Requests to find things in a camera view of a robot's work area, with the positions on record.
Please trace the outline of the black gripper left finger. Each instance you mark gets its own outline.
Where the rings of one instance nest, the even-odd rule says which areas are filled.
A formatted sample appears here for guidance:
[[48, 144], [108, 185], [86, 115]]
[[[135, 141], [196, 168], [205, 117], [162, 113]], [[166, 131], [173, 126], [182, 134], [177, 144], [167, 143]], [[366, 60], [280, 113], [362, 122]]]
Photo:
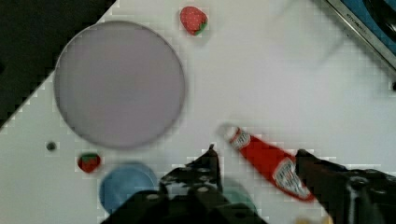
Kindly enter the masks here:
[[199, 158], [164, 175], [159, 181], [159, 190], [174, 198], [187, 195], [191, 188], [202, 185], [223, 192], [219, 155], [214, 144], [210, 144], [208, 150]]

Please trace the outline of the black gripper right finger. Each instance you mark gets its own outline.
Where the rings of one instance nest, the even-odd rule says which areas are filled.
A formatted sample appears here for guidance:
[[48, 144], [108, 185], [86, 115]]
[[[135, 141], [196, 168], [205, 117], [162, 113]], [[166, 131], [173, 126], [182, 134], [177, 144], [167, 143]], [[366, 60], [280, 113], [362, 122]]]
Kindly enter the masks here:
[[304, 149], [296, 173], [332, 218], [333, 224], [396, 224], [396, 182], [375, 169], [348, 169]]

